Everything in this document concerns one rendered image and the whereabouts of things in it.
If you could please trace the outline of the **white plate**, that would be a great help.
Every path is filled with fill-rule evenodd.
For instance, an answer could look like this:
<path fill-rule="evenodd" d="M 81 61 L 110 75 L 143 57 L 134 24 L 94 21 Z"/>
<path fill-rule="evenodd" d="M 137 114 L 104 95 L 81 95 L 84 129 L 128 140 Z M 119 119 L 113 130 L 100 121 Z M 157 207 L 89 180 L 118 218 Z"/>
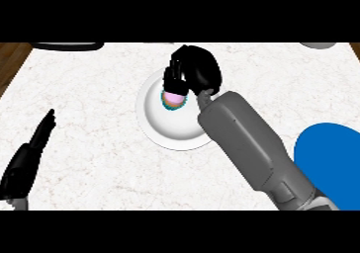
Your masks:
<path fill-rule="evenodd" d="M 143 84 L 137 99 L 138 123 L 154 144 L 169 150 L 188 151 L 206 145 L 211 138 L 197 123 L 200 109 L 193 92 L 188 92 L 180 109 L 166 109 L 162 100 L 163 75 L 165 70 L 160 69 Z"/>

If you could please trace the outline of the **pink frosted cupcake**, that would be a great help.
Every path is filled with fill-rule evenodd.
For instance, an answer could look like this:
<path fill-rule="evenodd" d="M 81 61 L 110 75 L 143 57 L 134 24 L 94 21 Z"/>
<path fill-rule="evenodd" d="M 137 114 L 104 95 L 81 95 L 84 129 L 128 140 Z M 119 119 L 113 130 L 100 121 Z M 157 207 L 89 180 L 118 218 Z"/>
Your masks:
<path fill-rule="evenodd" d="M 187 102 L 187 96 L 163 92 L 162 95 L 163 106 L 169 111 L 175 111 L 183 108 Z"/>

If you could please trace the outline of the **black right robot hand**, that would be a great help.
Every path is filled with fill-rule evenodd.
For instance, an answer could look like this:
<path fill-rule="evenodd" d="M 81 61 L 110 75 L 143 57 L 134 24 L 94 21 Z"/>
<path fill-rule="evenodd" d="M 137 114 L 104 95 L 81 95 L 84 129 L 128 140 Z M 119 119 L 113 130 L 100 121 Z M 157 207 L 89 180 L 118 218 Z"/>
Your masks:
<path fill-rule="evenodd" d="M 165 91 L 186 96 L 211 90 L 220 92 L 221 69 L 212 53 L 202 47 L 184 45 L 172 54 L 171 65 L 165 71 Z"/>

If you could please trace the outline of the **grey round object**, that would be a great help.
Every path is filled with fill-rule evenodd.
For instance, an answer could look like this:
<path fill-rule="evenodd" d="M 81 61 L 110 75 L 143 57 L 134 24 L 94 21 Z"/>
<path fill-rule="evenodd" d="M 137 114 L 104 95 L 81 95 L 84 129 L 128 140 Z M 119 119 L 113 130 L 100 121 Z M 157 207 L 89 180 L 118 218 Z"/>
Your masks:
<path fill-rule="evenodd" d="M 301 42 L 304 46 L 314 49 L 327 49 L 336 45 L 336 42 Z"/>

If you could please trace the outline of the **black rimmed pan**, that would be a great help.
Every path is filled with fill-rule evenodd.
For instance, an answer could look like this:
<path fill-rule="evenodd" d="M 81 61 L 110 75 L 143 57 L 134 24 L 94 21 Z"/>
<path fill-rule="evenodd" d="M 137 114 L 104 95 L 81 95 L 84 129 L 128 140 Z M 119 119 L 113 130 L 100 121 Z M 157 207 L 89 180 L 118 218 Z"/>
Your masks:
<path fill-rule="evenodd" d="M 50 43 L 50 42 L 32 42 L 33 48 L 58 50 L 58 51 L 91 51 L 103 48 L 103 42 L 88 43 Z"/>

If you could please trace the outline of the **blue plate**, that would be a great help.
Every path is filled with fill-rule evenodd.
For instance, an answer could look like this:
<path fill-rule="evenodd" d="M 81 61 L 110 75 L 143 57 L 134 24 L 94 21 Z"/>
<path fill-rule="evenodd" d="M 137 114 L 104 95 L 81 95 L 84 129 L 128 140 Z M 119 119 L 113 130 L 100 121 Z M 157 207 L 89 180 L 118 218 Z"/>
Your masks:
<path fill-rule="evenodd" d="M 310 126 L 295 146 L 295 163 L 344 211 L 360 211 L 360 131 L 323 123 Z"/>

